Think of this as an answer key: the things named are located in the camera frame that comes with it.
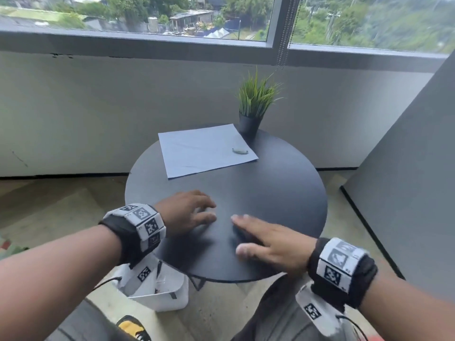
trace plant pot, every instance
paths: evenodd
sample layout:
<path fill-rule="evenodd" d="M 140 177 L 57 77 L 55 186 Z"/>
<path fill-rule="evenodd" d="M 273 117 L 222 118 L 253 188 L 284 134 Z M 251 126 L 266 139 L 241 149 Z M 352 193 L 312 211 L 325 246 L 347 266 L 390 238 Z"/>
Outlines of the plant pot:
<path fill-rule="evenodd" d="M 258 132 L 259 125 L 261 124 L 262 117 L 247 117 L 242 114 L 238 114 L 239 123 L 238 123 L 238 132 L 247 139 L 252 139 L 256 136 Z"/>

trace gray partition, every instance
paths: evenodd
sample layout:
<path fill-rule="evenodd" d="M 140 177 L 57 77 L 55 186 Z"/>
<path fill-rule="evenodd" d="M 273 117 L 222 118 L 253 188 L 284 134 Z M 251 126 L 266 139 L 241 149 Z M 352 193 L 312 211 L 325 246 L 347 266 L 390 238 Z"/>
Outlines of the gray partition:
<path fill-rule="evenodd" d="M 344 188 L 405 278 L 455 301 L 454 54 Z"/>

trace yellow and black sneaker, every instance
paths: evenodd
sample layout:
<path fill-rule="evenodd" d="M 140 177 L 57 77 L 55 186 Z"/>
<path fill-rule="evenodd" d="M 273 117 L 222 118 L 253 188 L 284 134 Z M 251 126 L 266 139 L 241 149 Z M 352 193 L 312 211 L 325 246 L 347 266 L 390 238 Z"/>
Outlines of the yellow and black sneaker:
<path fill-rule="evenodd" d="M 126 315 L 125 317 L 122 317 L 116 325 L 125 333 L 135 337 L 139 341 L 151 341 L 151 338 L 145 331 L 144 326 L 133 316 Z"/>

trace window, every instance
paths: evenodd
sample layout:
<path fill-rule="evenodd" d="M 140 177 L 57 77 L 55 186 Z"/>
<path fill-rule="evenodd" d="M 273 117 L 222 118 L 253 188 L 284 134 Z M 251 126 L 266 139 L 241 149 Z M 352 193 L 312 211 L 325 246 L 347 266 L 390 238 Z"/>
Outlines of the window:
<path fill-rule="evenodd" d="M 0 29 L 34 28 L 266 41 L 273 0 L 0 0 Z"/>
<path fill-rule="evenodd" d="M 450 54 L 455 0 L 300 0 L 291 42 Z"/>

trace baseboard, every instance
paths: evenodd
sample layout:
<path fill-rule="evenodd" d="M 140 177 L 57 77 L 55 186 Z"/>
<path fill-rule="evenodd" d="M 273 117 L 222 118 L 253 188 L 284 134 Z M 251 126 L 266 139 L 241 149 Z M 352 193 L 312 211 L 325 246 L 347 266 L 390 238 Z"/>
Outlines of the baseboard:
<path fill-rule="evenodd" d="M 360 221 L 362 222 L 362 224 L 365 226 L 365 228 L 367 229 L 368 233 L 370 234 L 371 238 L 373 239 L 373 241 L 375 242 L 375 244 L 378 246 L 379 250 L 381 250 L 382 252 L 382 255 L 384 256 L 384 258 L 387 260 L 387 262 L 390 264 L 390 266 L 392 267 L 392 269 L 394 270 L 395 274 L 403 279 L 403 280 L 406 280 L 404 275 L 402 274 L 402 272 L 400 271 L 400 269 L 398 268 L 397 264 L 394 262 L 394 260 L 390 257 L 389 253 L 387 252 L 387 250 L 384 248 L 384 246 L 382 245 L 382 243 L 380 242 L 379 238 L 374 234 L 373 230 L 371 229 L 370 225 L 367 223 L 367 220 L 365 220 L 365 218 L 363 217 L 362 213 L 359 211 L 359 209 L 357 208 L 357 206 L 355 205 L 354 201 L 351 199 L 351 197 L 349 196 L 348 192 L 346 191 L 346 189 L 344 189 L 343 186 L 340 187 L 340 190 L 341 192 L 343 193 L 344 197 L 346 198 L 346 200 L 348 200 L 349 204 L 351 205 L 352 209 L 354 210 L 354 212 L 357 214 L 357 217 L 359 217 Z"/>
<path fill-rule="evenodd" d="M 347 170 L 357 170 L 358 166 L 353 167 L 319 167 L 316 168 L 316 171 L 347 171 Z"/>
<path fill-rule="evenodd" d="M 113 176 L 128 176 L 129 172 L 116 173 L 96 173 L 96 174 L 63 174 L 63 175 L 36 175 L 36 176 L 13 176 L 0 177 L 0 180 L 12 179 L 44 179 L 44 178 L 78 178 L 78 177 L 113 177 Z"/>

